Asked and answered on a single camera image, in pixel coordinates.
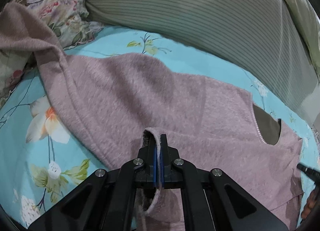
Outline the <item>mauve knit sweater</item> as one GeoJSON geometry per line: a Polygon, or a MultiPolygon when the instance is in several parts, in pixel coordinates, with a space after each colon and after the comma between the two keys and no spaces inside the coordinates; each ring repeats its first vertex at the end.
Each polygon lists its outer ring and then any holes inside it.
{"type": "Polygon", "coordinates": [[[196,167],[222,169],[289,230],[296,228],[302,139],[256,106],[250,92],[173,72],[148,55],[67,55],[53,31],[17,3],[1,12],[1,50],[35,55],[60,122],[109,169],[133,159],[151,129],[196,167]]]}

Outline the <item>turquoise floral bed sheet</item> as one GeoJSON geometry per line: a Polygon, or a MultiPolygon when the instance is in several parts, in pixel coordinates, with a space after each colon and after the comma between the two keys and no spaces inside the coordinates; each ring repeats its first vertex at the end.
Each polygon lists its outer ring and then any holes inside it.
{"type": "MultiPolygon", "coordinates": [[[[154,56],[172,71],[199,74],[250,91],[254,102],[282,119],[302,139],[300,160],[319,168],[317,138],[297,114],[251,73],[214,55],[158,34],[106,27],[68,54],[110,58],[126,53],[154,56]]],[[[1,108],[1,206],[27,228],[101,163],[62,125],[50,106],[39,72],[32,70],[1,108]]]]}

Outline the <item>grey-green striped pillow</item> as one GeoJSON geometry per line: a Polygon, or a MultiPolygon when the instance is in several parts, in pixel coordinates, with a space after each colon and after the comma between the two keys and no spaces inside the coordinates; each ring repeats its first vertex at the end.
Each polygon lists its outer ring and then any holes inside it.
{"type": "Polygon", "coordinates": [[[86,0],[93,20],[158,33],[251,72],[309,124],[319,115],[319,54],[289,0],[86,0]]]}

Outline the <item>floral patterned cloth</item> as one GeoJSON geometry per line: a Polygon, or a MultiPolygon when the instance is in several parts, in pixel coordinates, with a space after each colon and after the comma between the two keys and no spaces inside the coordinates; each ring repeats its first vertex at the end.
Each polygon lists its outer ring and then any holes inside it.
{"type": "MultiPolygon", "coordinates": [[[[94,40],[103,25],[88,21],[85,0],[13,0],[31,10],[57,36],[63,48],[94,40]]],[[[1,105],[4,105],[28,68],[30,52],[1,50],[1,105]]]]}

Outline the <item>green floral pillow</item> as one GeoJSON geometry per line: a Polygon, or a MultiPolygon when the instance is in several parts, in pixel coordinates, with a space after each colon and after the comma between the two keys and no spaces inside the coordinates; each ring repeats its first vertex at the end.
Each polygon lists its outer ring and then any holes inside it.
{"type": "Polygon", "coordinates": [[[308,47],[311,63],[319,71],[319,18],[308,0],[285,0],[292,19],[308,47]]]}

